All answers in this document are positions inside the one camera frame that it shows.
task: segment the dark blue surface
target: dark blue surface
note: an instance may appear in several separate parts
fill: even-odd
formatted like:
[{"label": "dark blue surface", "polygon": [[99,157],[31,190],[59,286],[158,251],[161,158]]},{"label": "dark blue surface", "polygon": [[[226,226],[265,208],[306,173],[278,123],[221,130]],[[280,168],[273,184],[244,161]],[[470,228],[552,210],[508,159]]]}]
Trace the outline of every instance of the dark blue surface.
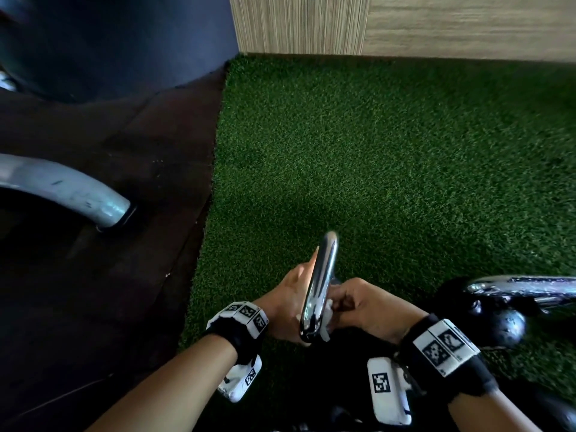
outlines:
[{"label": "dark blue surface", "polygon": [[0,63],[33,93],[86,102],[181,85],[238,53],[229,0],[0,0]]}]

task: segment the green artificial grass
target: green artificial grass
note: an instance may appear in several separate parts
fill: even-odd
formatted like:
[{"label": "green artificial grass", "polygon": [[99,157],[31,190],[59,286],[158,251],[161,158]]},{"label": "green artificial grass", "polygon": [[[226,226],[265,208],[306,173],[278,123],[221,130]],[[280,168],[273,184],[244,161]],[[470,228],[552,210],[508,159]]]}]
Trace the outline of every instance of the green artificial grass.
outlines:
[{"label": "green artificial grass", "polygon": [[[568,65],[235,59],[181,346],[229,302],[273,288],[329,229],[341,279],[413,301],[455,276],[576,274],[575,97]],[[576,402],[567,317],[531,320],[521,347],[488,356],[495,372]],[[245,399],[213,398],[204,421],[286,419],[301,358],[267,341]]]}]

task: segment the person's left hand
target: person's left hand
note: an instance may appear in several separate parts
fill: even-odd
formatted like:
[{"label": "person's left hand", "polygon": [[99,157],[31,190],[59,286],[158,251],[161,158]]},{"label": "person's left hand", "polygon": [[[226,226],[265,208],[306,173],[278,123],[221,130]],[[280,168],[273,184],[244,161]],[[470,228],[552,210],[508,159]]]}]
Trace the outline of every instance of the person's left hand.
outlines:
[{"label": "person's left hand", "polygon": [[310,261],[292,268],[276,288],[254,301],[270,320],[268,333],[274,338],[307,345],[300,340],[300,314],[317,254],[318,248]]}]

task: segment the wood grain panel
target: wood grain panel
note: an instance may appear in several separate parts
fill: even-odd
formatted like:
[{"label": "wood grain panel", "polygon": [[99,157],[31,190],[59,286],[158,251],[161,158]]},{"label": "wood grain panel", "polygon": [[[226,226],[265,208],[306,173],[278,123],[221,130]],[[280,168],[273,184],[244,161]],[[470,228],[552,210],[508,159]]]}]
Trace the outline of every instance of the wood grain panel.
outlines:
[{"label": "wood grain panel", "polygon": [[360,55],[370,0],[230,0],[245,53]]},{"label": "wood grain panel", "polygon": [[576,62],[576,0],[371,0],[362,54]]}]

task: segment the person's right hand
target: person's right hand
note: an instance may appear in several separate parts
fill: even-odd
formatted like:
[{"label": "person's right hand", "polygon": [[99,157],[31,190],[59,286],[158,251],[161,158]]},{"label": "person's right hand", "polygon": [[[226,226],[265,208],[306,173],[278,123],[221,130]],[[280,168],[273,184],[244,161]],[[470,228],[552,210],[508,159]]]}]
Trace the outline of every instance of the person's right hand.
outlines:
[{"label": "person's right hand", "polygon": [[428,312],[358,277],[328,290],[334,330],[355,326],[382,340],[399,344]]}]

